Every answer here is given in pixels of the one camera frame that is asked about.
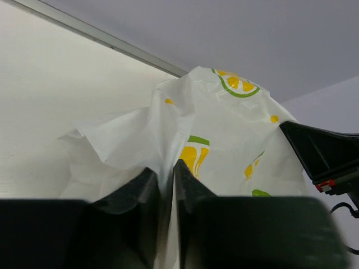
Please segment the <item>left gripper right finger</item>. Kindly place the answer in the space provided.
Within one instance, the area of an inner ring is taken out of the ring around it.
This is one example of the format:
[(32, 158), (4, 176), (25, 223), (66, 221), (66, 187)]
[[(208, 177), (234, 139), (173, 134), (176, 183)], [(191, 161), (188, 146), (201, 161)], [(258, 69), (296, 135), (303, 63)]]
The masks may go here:
[(328, 210), (311, 197), (217, 196), (174, 167), (180, 268), (349, 268)]

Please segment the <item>white lemon-print plastic bag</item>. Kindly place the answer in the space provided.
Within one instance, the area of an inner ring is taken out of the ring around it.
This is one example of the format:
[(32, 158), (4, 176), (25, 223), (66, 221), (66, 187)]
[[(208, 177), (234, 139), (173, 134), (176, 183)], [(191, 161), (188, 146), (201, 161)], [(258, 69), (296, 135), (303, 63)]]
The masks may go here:
[(220, 196), (305, 196), (303, 168), (279, 126), (294, 117), (259, 85), (198, 67), (159, 84), (148, 107), (74, 124), (59, 141), (71, 177), (62, 198), (97, 201), (150, 168), (164, 218), (156, 268), (179, 268), (177, 206), (169, 179), (177, 160)]

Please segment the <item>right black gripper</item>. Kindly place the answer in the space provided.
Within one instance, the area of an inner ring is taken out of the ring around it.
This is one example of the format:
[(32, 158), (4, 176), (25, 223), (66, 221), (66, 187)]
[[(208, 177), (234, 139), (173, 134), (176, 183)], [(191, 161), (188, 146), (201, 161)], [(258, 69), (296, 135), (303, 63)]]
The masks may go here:
[(340, 202), (330, 213), (344, 207), (357, 219), (358, 134), (332, 132), (290, 121), (279, 127), (316, 189), (330, 196), (346, 194), (357, 208)]

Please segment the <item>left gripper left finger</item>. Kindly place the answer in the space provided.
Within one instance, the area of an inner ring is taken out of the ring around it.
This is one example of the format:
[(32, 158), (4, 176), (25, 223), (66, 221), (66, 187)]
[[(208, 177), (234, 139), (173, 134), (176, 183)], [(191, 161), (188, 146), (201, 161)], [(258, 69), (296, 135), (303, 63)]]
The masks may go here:
[(157, 175), (96, 201), (1, 199), (2, 268), (153, 268)]

